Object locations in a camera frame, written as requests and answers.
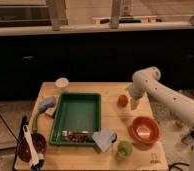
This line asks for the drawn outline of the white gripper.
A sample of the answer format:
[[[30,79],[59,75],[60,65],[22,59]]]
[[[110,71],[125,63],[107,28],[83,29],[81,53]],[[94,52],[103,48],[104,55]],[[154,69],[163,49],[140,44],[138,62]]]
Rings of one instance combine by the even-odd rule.
[[[143,83],[133,82],[129,86],[128,92],[129,92],[130,96],[132,97],[130,99],[130,107],[132,110],[135,110],[140,103],[139,99],[142,98],[144,93],[146,92],[145,86]]]

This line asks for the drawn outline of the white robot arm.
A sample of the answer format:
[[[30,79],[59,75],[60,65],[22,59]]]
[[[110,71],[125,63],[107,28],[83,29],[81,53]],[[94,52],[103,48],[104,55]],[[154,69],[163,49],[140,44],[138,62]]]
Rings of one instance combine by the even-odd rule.
[[[127,88],[131,96],[130,105],[134,110],[145,93],[168,107],[177,117],[194,131],[194,100],[159,83],[161,72],[149,67],[133,73],[133,83]],[[194,171],[194,143],[191,150],[189,171]]]

